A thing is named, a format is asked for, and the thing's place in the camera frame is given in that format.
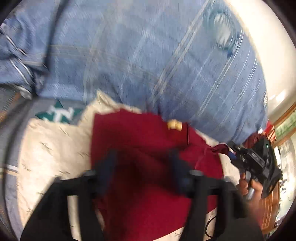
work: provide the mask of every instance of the black cable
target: black cable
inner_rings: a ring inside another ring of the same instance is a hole
[[[207,233],[207,228],[208,228],[210,222],[211,222],[215,217],[211,218],[211,219],[207,222],[207,225],[205,226],[205,235],[207,235],[209,238],[212,238],[213,236],[208,235],[208,233]]]

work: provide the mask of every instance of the hand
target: hand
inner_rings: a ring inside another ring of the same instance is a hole
[[[248,193],[247,188],[248,188],[249,184],[247,183],[247,181],[245,179],[246,179],[246,174],[245,173],[241,174],[239,183],[237,185],[237,190],[242,195],[246,195]],[[251,214],[254,216],[254,218],[256,218],[256,220],[260,224],[262,212],[260,210],[259,201],[261,199],[263,186],[260,182],[256,182],[254,180],[251,180],[251,187],[254,188],[254,195],[253,195],[252,199],[247,202],[248,208],[249,208],[249,211],[251,212]]]

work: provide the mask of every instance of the wooden frame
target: wooden frame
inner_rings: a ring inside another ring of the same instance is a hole
[[[280,124],[282,124],[295,110],[296,110],[296,102],[280,118],[278,118],[275,121],[274,127],[277,127]]]
[[[275,129],[285,122],[287,118],[291,116],[291,114],[296,111],[296,102],[274,123]],[[296,127],[289,131],[282,139],[277,140],[272,147],[282,145],[286,140],[288,140],[294,133],[296,133]],[[261,226],[262,232],[267,234],[274,229],[274,223],[276,220],[276,216],[279,209],[279,199],[280,199],[280,186],[279,182],[276,187],[272,191],[272,193],[260,200],[260,206],[264,210],[263,223]]]
[[[296,102],[274,123],[275,129],[285,122],[286,119],[288,119],[291,114],[293,114],[296,111]],[[288,140],[294,133],[296,132],[296,127],[293,128],[291,131],[289,131],[282,139],[276,140],[276,142],[272,145],[273,148],[276,146],[282,145],[286,140]]]

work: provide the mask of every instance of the wall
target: wall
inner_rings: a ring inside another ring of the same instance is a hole
[[[262,0],[225,0],[248,34],[266,80],[268,113],[276,121],[296,101],[296,49]]]
[[[291,138],[291,140],[292,140],[292,142],[293,142],[294,149],[296,150],[296,133],[293,134],[290,138]]]

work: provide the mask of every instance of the red cloth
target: red cloth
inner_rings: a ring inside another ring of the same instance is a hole
[[[180,148],[180,158],[206,176],[222,178],[218,152],[183,123],[182,131],[168,129],[167,122],[154,114],[125,110],[96,114],[91,143],[91,163],[117,149],[118,165],[106,196],[96,203],[104,217],[111,241],[151,241],[184,226],[191,200],[173,190],[168,150]],[[208,211],[216,207],[209,196]]]
[[[263,131],[262,134],[253,133],[243,143],[243,145],[244,145],[245,148],[252,148],[264,136],[270,141],[271,144],[274,144],[276,142],[276,134],[275,134],[274,125],[272,125],[270,121],[267,122],[267,127]]]

